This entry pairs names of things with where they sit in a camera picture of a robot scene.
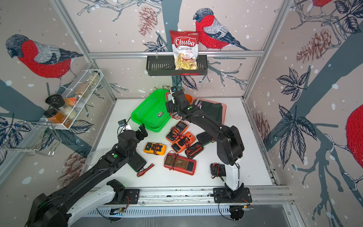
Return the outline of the small black multimeter with leads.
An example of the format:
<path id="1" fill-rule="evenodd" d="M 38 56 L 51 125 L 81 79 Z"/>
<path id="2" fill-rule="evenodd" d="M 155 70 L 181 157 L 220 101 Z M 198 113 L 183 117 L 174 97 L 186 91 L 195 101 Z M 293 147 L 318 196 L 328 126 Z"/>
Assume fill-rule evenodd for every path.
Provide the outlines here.
<path id="1" fill-rule="evenodd" d="M 185 150 L 185 155 L 189 159 L 195 158 L 198 154 L 203 151 L 204 147 L 200 142 L 196 142 Z"/>

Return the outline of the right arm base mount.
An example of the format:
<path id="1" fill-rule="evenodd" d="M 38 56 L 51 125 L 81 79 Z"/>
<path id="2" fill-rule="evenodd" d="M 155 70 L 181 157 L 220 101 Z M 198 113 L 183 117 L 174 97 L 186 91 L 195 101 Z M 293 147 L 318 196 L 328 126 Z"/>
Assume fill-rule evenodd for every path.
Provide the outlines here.
<path id="1" fill-rule="evenodd" d="M 252 203 L 249 188 L 239 188 L 231 191 L 229 188 L 213 188 L 215 203 Z"/>

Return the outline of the aluminium front rail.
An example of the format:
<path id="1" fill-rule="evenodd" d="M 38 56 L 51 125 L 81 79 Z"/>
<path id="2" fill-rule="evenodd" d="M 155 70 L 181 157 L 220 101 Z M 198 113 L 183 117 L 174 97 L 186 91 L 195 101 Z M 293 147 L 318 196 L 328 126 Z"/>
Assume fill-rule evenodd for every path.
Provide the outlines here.
<path id="1" fill-rule="evenodd" d="M 296 204 L 287 186 L 265 185 L 246 186 L 252 201 L 250 205 L 288 205 Z M 131 207 L 157 206 L 206 206 L 222 205 L 215 202 L 213 186 L 187 187 L 140 187 L 138 202 Z"/>

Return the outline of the red black multimeter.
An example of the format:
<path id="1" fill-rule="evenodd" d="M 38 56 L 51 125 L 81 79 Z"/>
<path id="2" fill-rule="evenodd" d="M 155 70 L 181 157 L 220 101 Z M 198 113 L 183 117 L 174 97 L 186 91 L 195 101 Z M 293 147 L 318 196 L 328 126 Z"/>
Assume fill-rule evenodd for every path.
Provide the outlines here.
<path id="1" fill-rule="evenodd" d="M 167 100 L 166 105 L 167 105 L 170 101 L 171 101 L 172 103 L 174 103 L 174 100 L 173 100 L 173 96 L 172 96 L 171 91 L 167 92 L 167 93 L 165 94 L 165 97 L 166 97 L 166 100 Z M 171 113 L 171 112 L 169 112 L 169 111 L 168 111 L 168 113 L 170 114 L 170 116 L 171 116 L 171 118 L 172 118 L 172 119 L 180 120 L 180 116 L 178 115 L 178 113 L 177 113 L 177 112 Z"/>

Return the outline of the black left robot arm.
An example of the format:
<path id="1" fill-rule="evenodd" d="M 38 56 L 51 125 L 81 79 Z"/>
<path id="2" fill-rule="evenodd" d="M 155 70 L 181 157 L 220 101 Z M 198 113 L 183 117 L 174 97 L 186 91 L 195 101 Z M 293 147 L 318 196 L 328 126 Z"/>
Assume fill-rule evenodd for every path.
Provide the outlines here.
<path id="1" fill-rule="evenodd" d="M 137 144 L 148 136 L 141 125 L 139 130 L 126 130 L 118 135 L 118 143 L 79 178 L 51 195 L 40 194 L 32 203 L 27 227 L 68 227 L 99 206 L 115 201 L 130 204 L 133 197 L 117 180 L 109 181 L 90 194 L 104 179 L 116 173 L 136 155 Z"/>

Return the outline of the orange plastic bowl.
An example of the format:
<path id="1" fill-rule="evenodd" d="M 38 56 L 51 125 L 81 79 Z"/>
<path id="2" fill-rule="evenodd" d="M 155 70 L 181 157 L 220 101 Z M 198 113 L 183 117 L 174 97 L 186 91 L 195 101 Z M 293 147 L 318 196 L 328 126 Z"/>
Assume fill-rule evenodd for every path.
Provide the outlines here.
<path id="1" fill-rule="evenodd" d="M 189 104 L 192 104 L 193 103 L 192 96 L 185 94 L 185 97 L 186 97 L 187 101 L 189 102 Z"/>

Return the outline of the orange spice jar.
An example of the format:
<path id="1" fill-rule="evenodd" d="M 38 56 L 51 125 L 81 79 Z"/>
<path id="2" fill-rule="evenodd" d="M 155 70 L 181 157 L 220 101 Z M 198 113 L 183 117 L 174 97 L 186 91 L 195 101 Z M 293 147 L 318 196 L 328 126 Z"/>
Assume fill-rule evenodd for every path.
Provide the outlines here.
<path id="1" fill-rule="evenodd" d="M 54 124 L 62 124 L 66 120 L 66 116 L 54 108 L 46 110 L 44 116 Z"/>

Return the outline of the yellow multimeter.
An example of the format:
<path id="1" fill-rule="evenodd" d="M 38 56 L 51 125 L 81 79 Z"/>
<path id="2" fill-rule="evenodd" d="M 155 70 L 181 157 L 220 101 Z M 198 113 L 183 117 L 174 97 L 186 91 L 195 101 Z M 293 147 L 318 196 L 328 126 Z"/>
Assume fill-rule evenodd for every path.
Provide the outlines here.
<path id="1" fill-rule="evenodd" d="M 143 151 L 147 154 L 163 156 L 166 152 L 166 145 L 161 143 L 147 142 Z"/>

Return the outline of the green plastic basket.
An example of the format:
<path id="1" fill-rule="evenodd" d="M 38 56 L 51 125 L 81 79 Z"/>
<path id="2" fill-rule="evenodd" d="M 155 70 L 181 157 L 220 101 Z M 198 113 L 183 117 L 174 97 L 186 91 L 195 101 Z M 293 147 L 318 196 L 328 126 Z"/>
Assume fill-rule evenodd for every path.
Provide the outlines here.
<path id="1" fill-rule="evenodd" d="M 167 92 L 165 89 L 155 90 L 132 112 L 131 120 L 139 125 L 144 124 L 150 131 L 160 132 L 171 119 L 165 105 Z"/>

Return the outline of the red black test leads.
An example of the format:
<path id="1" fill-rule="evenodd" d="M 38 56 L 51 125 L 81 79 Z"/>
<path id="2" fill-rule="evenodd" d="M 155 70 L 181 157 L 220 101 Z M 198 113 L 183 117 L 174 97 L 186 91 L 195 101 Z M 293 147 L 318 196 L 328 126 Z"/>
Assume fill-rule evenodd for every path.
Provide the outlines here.
<path id="1" fill-rule="evenodd" d="M 155 165 L 152 163 L 147 168 L 142 168 L 138 173 L 137 177 L 142 177 L 147 171 L 149 171 L 151 168 L 153 168 Z"/>

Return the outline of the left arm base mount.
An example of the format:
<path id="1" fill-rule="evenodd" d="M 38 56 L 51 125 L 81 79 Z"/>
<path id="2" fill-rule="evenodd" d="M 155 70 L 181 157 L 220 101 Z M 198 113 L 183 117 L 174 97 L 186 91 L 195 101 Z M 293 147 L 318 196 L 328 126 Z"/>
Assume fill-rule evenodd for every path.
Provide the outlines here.
<path id="1" fill-rule="evenodd" d="M 112 200 L 107 205 L 130 205 L 137 204 L 140 195 L 140 189 L 126 188 L 122 183 L 113 179 L 106 185 L 112 187 L 114 193 Z"/>

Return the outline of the large red multimeter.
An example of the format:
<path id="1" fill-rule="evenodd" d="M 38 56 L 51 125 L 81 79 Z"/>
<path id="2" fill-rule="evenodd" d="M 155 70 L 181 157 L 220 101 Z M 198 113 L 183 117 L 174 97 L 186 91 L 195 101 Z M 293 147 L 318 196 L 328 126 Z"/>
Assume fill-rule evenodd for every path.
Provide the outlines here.
<path id="1" fill-rule="evenodd" d="M 175 153 L 168 153 L 164 158 L 164 167 L 170 171 L 193 176 L 195 174 L 197 162 L 195 160 L 182 157 Z"/>

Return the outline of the small black multimeter front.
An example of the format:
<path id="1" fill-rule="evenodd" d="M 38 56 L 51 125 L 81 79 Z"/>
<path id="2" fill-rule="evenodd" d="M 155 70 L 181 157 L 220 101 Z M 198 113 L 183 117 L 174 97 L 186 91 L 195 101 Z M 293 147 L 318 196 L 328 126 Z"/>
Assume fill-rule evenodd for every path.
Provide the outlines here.
<path id="1" fill-rule="evenodd" d="M 210 165 L 212 179 L 216 177 L 226 177 L 226 168 L 224 164 L 212 163 Z"/>

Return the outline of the black green multimeter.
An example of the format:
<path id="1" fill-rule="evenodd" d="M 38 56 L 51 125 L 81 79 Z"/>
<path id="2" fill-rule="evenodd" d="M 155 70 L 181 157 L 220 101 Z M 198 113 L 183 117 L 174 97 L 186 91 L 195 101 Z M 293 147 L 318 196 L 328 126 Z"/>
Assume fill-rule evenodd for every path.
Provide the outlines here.
<path id="1" fill-rule="evenodd" d="M 146 163 L 146 160 L 138 152 L 135 152 L 128 161 L 128 165 L 137 173 L 144 168 Z"/>

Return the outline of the black lid jar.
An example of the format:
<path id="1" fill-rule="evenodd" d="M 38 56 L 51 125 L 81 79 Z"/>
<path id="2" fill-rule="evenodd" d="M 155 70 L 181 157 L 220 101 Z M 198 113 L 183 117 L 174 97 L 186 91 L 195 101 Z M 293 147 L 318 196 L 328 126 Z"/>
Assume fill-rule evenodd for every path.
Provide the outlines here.
<path id="1" fill-rule="evenodd" d="M 66 104 L 63 97 L 60 94 L 50 95 L 45 100 L 45 103 L 57 109 L 62 108 Z"/>

